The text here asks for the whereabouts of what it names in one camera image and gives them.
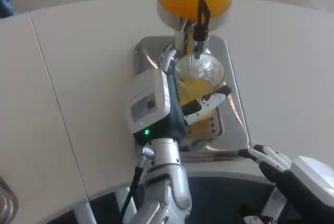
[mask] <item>orange juice dispenser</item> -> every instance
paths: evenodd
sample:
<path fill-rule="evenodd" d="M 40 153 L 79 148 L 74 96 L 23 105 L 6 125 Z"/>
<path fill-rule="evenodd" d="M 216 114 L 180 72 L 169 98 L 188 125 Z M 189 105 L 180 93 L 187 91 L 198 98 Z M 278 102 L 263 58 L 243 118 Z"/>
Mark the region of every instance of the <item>orange juice dispenser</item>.
<path fill-rule="evenodd" d="M 202 121 L 188 127 L 180 150 L 185 161 L 231 159 L 250 146 L 227 44 L 209 31 L 220 27 L 232 0 L 157 0 L 173 36 L 147 36 L 135 47 L 135 72 L 158 68 L 163 56 L 176 67 L 181 104 L 227 84 L 233 92 Z"/>

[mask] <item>robotic hand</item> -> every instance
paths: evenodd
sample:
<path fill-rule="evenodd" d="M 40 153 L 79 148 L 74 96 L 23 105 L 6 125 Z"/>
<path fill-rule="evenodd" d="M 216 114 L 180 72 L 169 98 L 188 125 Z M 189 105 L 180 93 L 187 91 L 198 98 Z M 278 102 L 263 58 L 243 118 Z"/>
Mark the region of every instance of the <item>robotic hand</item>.
<path fill-rule="evenodd" d="M 139 183 L 145 160 L 151 160 L 144 177 L 144 203 L 131 224 L 184 223 L 192 200 L 178 143 L 186 133 L 186 126 L 201 120 L 231 93 L 231 89 L 223 85 L 215 92 L 181 106 L 173 68 L 170 68 L 171 58 L 167 60 L 161 69 L 148 69 L 138 75 L 126 96 L 127 124 L 135 138 L 140 159 L 121 218 Z"/>
<path fill-rule="evenodd" d="M 286 202 L 303 217 L 302 223 L 334 223 L 334 170 L 318 160 L 298 156 L 291 161 L 272 149 L 255 145 L 239 156 L 258 163 L 276 187 L 259 216 L 244 213 L 246 223 L 277 223 Z"/>

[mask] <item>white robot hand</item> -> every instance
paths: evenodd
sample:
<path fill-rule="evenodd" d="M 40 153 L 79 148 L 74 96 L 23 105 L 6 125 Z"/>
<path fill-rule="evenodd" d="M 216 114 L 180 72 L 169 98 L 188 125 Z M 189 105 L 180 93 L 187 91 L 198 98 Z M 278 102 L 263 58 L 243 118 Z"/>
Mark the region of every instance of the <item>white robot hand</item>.
<path fill-rule="evenodd" d="M 284 154 L 261 145 L 239 150 L 239 155 L 258 163 L 264 176 L 276 185 L 261 216 L 255 218 L 258 222 L 249 223 L 276 223 L 285 205 L 283 196 L 301 214 L 304 223 L 334 223 L 332 168 L 304 156 L 291 161 Z"/>

